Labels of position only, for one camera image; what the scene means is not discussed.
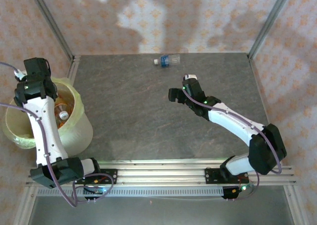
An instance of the water bottle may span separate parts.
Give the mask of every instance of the water bottle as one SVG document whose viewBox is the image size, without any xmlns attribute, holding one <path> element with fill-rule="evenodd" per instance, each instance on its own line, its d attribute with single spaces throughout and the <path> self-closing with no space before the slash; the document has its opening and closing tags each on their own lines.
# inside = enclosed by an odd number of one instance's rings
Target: water bottle
<svg viewBox="0 0 317 225">
<path fill-rule="evenodd" d="M 55 101 L 54 114 L 57 127 L 62 127 L 68 120 L 72 112 L 72 106 L 68 105 L 66 101 L 61 97 L 57 97 Z"/>
<path fill-rule="evenodd" d="M 179 65 L 180 64 L 180 55 L 164 55 L 159 59 L 154 59 L 155 65 L 161 65 L 161 67 L 168 67 L 169 65 Z"/>
</svg>

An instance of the patterned wallpaper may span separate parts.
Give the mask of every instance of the patterned wallpaper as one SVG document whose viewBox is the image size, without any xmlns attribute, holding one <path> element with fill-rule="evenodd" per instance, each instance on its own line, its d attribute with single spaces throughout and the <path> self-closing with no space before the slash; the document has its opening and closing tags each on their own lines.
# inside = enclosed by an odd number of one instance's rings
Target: patterned wallpaper
<svg viewBox="0 0 317 225">
<path fill-rule="evenodd" d="M 45 0 L 76 55 L 248 52 L 276 0 Z"/>
<path fill-rule="evenodd" d="M 23 60 L 44 57 L 53 75 L 65 77 L 69 62 L 33 0 L 0 0 L 0 61 L 24 69 Z M 11 69 L 0 65 L 0 101 L 14 97 L 16 81 Z M 0 108 L 0 118 L 4 115 Z M 0 217 L 1 224 L 13 223 L 23 182 L 35 165 L 35 151 L 22 150 L 0 130 Z"/>
<path fill-rule="evenodd" d="M 317 0 L 289 0 L 255 58 L 269 120 L 296 167 L 311 224 L 317 224 Z"/>
</svg>

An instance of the bottle cap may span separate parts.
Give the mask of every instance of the bottle cap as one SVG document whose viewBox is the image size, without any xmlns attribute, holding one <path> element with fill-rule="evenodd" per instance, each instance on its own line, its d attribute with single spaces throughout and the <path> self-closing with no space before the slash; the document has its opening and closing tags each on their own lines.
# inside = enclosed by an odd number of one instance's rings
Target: bottle cap
<svg viewBox="0 0 317 225">
<path fill-rule="evenodd" d="M 67 120 L 68 119 L 68 112 L 66 112 L 66 111 L 60 112 L 59 117 L 61 120 Z"/>
</svg>

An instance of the stone-textured surface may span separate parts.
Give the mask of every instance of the stone-textured surface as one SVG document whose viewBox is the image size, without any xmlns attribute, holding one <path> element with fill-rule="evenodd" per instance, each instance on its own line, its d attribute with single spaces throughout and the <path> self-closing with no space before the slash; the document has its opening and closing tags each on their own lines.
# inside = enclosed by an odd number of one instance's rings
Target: stone-textured surface
<svg viewBox="0 0 317 225">
<path fill-rule="evenodd" d="M 94 128 L 80 155 L 98 160 L 225 158 L 248 147 L 226 129 L 168 101 L 185 73 L 196 74 L 206 95 L 249 119 L 266 123 L 245 54 L 184 54 L 170 68 L 153 65 L 159 55 L 82 56 L 75 88 Z"/>
</svg>

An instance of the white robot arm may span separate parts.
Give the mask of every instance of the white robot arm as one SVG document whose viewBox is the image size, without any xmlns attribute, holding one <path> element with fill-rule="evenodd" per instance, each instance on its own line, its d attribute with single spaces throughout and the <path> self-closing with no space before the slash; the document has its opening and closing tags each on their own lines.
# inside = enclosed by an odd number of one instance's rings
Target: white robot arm
<svg viewBox="0 0 317 225">
<path fill-rule="evenodd" d="M 30 171 L 31 178 L 36 182 L 54 188 L 55 183 L 50 175 L 46 157 L 60 184 L 83 178 L 93 172 L 99 173 L 99 165 L 94 158 L 80 160 L 69 158 L 58 134 L 54 116 L 54 101 L 57 89 L 51 81 L 51 69 L 47 60 L 32 58 L 24 61 L 27 75 L 17 77 L 19 83 L 15 89 L 15 103 L 34 112 L 37 118 L 28 114 L 31 122 L 36 150 L 37 169 Z M 44 141 L 37 120 L 41 120 L 47 138 L 48 154 L 44 151 Z"/>
<path fill-rule="evenodd" d="M 186 104 L 196 115 L 226 128 L 249 147 L 249 153 L 232 156 L 221 165 L 224 178 L 249 171 L 267 174 L 286 157 L 282 138 L 275 125 L 264 126 L 253 122 L 231 110 L 221 100 L 213 96 L 206 97 L 196 75 L 185 75 L 183 89 L 169 89 L 168 98 L 171 102 L 177 99 L 178 103 Z"/>
</svg>

